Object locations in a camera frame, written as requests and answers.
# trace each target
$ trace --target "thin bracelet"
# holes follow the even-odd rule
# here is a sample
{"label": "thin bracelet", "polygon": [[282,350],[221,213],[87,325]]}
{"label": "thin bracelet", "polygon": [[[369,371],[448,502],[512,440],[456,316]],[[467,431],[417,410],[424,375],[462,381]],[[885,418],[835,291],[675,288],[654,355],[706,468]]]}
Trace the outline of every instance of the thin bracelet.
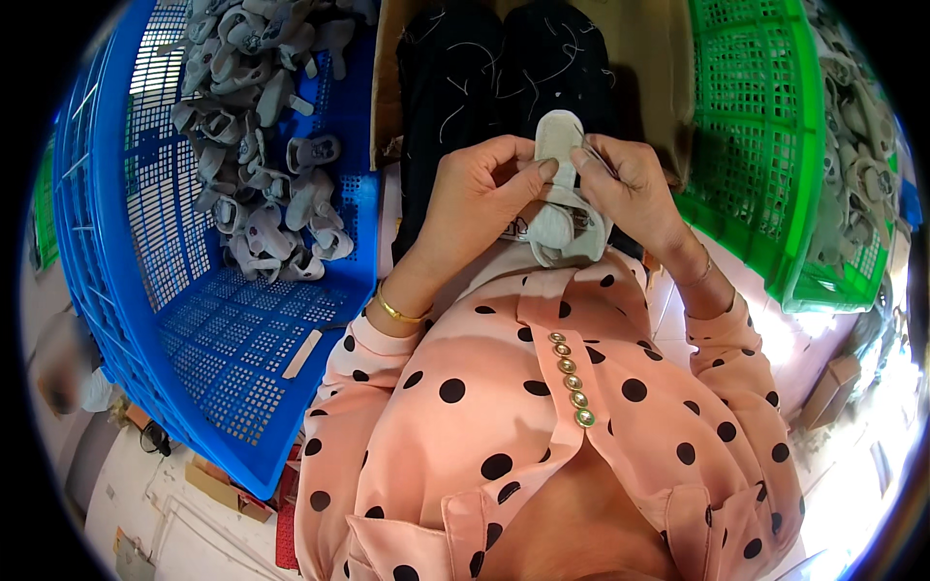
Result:
{"label": "thin bracelet", "polygon": [[704,274],[702,274],[701,277],[697,279],[696,281],[694,281],[693,283],[678,284],[679,288],[691,288],[692,286],[698,286],[699,284],[704,282],[704,279],[706,279],[709,274],[711,274],[711,271],[713,270],[713,261],[711,260],[711,253],[708,251],[707,246],[705,246],[704,244],[701,245],[701,248],[704,249],[704,253],[707,255],[707,269],[704,270]]}
{"label": "thin bracelet", "polygon": [[432,314],[432,305],[419,317],[407,317],[401,314],[400,311],[394,309],[391,305],[388,304],[388,301],[384,300],[384,296],[381,294],[381,285],[384,284],[384,281],[378,283],[378,291],[375,293],[375,298],[378,300],[378,304],[384,309],[388,315],[395,321],[400,321],[401,323],[411,323],[417,324],[424,321],[427,317]]}

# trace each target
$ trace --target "green plastic basket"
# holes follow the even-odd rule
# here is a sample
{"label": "green plastic basket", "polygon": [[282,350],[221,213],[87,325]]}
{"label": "green plastic basket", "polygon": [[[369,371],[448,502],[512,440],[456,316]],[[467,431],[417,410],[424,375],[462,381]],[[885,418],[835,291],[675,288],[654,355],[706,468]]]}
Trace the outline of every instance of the green plastic basket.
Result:
{"label": "green plastic basket", "polygon": [[52,145],[51,142],[48,143],[33,185],[35,245],[43,271],[51,266],[59,255],[55,221],[52,218]]}
{"label": "green plastic basket", "polygon": [[868,310],[887,251],[844,277],[806,261],[823,179],[823,82],[800,0],[692,0],[697,133],[682,217],[758,272],[785,312]]}

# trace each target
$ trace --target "black polka dot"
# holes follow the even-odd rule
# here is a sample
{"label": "black polka dot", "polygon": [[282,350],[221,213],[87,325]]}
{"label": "black polka dot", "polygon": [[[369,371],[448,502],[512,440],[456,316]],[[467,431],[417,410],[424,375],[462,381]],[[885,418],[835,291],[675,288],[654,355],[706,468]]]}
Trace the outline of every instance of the black polka dot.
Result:
{"label": "black polka dot", "polygon": [[497,480],[513,468],[513,460],[506,454],[494,454],[481,465],[481,475],[488,480]]}
{"label": "black polka dot", "polygon": [[746,559],[752,559],[762,550],[762,539],[754,538],[749,544],[746,545],[746,548],[743,549],[743,557]]}
{"label": "black polka dot", "polygon": [[409,390],[410,388],[414,387],[415,385],[419,383],[419,381],[422,378],[423,378],[422,371],[413,372],[412,374],[410,374],[410,377],[407,378],[407,381],[404,382],[404,389]]}
{"label": "black polka dot", "polygon": [[732,442],[733,439],[737,437],[737,427],[730,422],[724,422],[720,426],[717,426],[717,435],[720,436],[720,439],[724,442]]}
{"label": "black polka dot", "polygon": [[496,522],[489,522],[487,524],[487,545],[485,545],[485,550],[491,550],[494,547],[494,544],[498,542],[500,534],[504,532],[504,527],[500,526]]}
{"label": "black polka dot", "polygon": [[682,464],[691,466],[695,463],[695,447],[688,442],[678,444],[678,447],[675,448],[675,454],[678,455],[678,459],[682,461]]}
{"label": "black polka dot", "polygon": [[322,449],[323,449],[323,443],[320,442],[319,438],[313,438],[309,442],[307,442],[307,447],[303,449],[303,454],[305,456],[313,456]]}
{"label": "black polka dot", "polygon": [[482,550],[476,551],[472,555],[472,560],[468,563],[468,570],[472,573],[472,579],[478,576],[481,573],[481,565],[485,562],[485,552]]}
{"label": "black polka dot", "polygon": [[419,575],[410,565],[397,565],[394,567],[394,581],[419,581]]}
{"label": "black polka dot", "polygon": [[788,453],[788,445],[784,442],[779,442],[772,448],[772,459],[780,464],[788,459]]}
{"label": "black polka dot", "polygon": [[623,387],[620,388],[620,391],[623,392],[623,397],[631,402],[641,402],[645,399],[647,389],[645,388],[645,383],[635,377],[631,377],[623,382]]}
{"label": "black polka dot", "polygon": [[511,497],[513,493],[520,490],[519,482],[507,482],[504,484],[504,487],[500,489],[498,493],[498,504],[504,504],[504,501]]}
{"label": "black polka dot", "polygon": [[585,345],[584,348],[588,350],[588,357],[591,358],[591,363],[598,364],[602,362],[604,359],[606,359],[606,357],[604,357],[604,354],[598,351],[597,349],[595,349],[594,347],[588,347],[587,345]]}
{"label": "black polka dot", "polygon": [[329,506],[329,495],[318,490],[310,495],[310,507],[317,512],[323,512]]}
{"label": "black polka dot", "polygon": [[524,381],[524,390],[529,391],[533,395],[549,395],[549,386],[546,385],[545,381],[536,381],[535,379]]}
{"label": "black polka dot", "polygon": [[439,386],[439,397],[446,403],[455,403],[465,397],[465,382],[461,379],[447,379]]}

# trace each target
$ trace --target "woman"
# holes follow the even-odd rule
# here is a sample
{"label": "woman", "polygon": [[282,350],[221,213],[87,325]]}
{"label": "woman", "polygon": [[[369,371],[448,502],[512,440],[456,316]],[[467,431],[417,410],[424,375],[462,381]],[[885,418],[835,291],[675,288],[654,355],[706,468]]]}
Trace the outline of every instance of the woman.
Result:
{"label": "woman", "polygon": [[511,244],[425,328],[558,169],[514,136],[446,155],[416,241],[307,413],[303,576],[752,579],[794,544],[804,500],[746,301],[652,150],[588,140],[619,181],[576,149],[581,192],[678,285],[692,374],[649,340],[643,267],[613,248],[545,271]]}

